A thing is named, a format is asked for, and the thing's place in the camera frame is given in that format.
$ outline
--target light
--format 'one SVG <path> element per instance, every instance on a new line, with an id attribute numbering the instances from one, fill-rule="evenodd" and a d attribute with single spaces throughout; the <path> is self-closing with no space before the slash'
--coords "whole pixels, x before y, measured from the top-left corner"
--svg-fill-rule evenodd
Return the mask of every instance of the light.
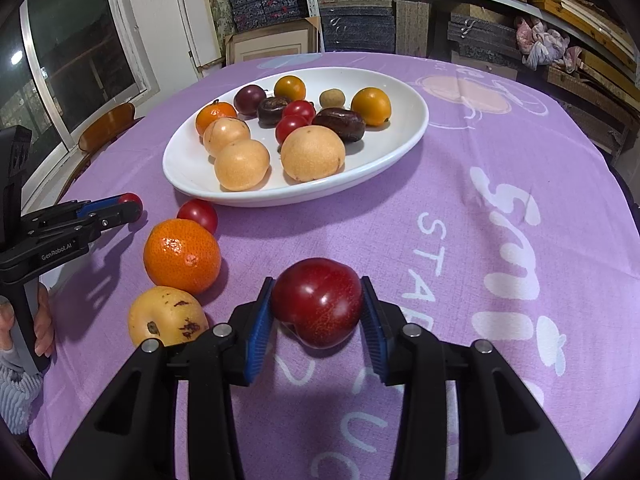
<path id="1" fill-rule="evenodd" d="M 20 63 L 21 59 L 22 59 L 22 51 L 19 50 L 18 52 L 16 52 L 11 56 L 11 64 L 17 65 L 18 63 Z"/>

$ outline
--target table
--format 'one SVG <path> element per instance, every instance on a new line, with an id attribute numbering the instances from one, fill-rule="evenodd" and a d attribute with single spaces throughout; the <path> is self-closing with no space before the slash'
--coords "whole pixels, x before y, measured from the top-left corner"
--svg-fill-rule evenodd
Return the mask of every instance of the table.
<path id="1" fill-rule="evenodd" d="M 103 235 L 52 295 L 58 352 L 30 430 L 45 466 L 133 351 L 127 311 L 152 286 L 143 245 L 186 200 L 162 174 L 172 133 L 226 91 L 311 66 L 410 83 L 429 105 L 430 126 L 396 165 L 353 189 L 290 206 L 218 207 L 224 263 L 200 296 L 209 317 L 226 320 L 265 276 L 302 258 L 348 264 L 441 340 L 494 341 L 588 472 L 640 391 L 640 240 L 620 188 L 549 97 L 448 63 L 361 53 L 225 68 L 157 106 L 71 187 L 66 198 L 78 200 L 135 192 L 147 214 Z M 359 333 L 340 353 L 317 357 L 278 332 L 257 383 L 233 398 L 248 479 L 388 478 L 401 392 L 372 377 Z M 188 477 L 185 401 L 182 390 L 180 479 Z M 452 472 L 455 424 L 448 451 Z"/>

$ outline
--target sleeve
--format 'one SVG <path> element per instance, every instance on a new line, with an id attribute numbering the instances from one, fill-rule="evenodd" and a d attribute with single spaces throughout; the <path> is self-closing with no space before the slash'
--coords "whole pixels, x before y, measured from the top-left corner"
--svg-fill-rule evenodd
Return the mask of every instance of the sleeve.
<path id="1" fill-rule="evenodd" d="M 18 355 L 15 346 L 11 348 L 11 350 L 0 350 L 0 366 L 10 368 L 16 372 L 22 371 L 20 356 Z"/>
<path id="2" fill-rule="evenodd" d="M 20 373 L 0 362 L 0 416 L 13 434 L 29 427 L 31 404 L 42 390 L 42 375 Z"/>

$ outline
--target white oval plate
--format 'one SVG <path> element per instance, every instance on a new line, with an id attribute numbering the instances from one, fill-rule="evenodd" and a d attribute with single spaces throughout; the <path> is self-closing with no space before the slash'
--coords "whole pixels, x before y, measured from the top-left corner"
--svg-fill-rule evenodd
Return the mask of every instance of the white oval plate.
<path id="1" fill-rule="evenodd" d="M 347 144 L 347 157 L 340 173 L 312 182 L 295 183 L 282 169 L 274 128 L 261 128 L 258 119 L 248 119 L 252 139 L 263 143 L 271 155 L 271 169 L 263 181 L 247 191 L 232 192 L 220 186 L 213 159 L 204 149 L 195 128 L 196 111 L 174 133 L 164 150 L 164 176 L 178 190 L 210 202 L 238 207 L 293 204 L 337 193 L 356 186 L 397 162 L 422 138 L 429 122 L 424 99 L 406 83 L 391 76 L 359 68 L 320 67 L 292 70 L 253 81 L 273 95 L 276 81 L 284 75 L 298 76 L 306 85 L 306 99 L 320 109 L 319 96 L 329 88 L 339 88 L 349 106 L 362 88 L 383 89 L 391 100 L 389 124 L 381 130 L 367 128 L 359 142 Z M 218 99 L 233 103 L 239 89 Z"/>

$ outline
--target human hand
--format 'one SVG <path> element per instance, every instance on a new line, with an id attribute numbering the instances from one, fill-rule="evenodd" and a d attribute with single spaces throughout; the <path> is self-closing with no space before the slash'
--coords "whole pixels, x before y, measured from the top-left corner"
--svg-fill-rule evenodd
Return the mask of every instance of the human hand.
<path id="1" fill-rule="evenodd" d="M 10 303 L 0 304 L 0 350 L 11 350 L 14 342 L 10 330 L 14 326 L 14 308 Z M 33 331 L 36 335 L 36 355 L 51 357 L 55 350 L 53 323 L 49 307 L 49 292 L 42 283 L 38 284 L 38 311 L 33 319 Z"/>

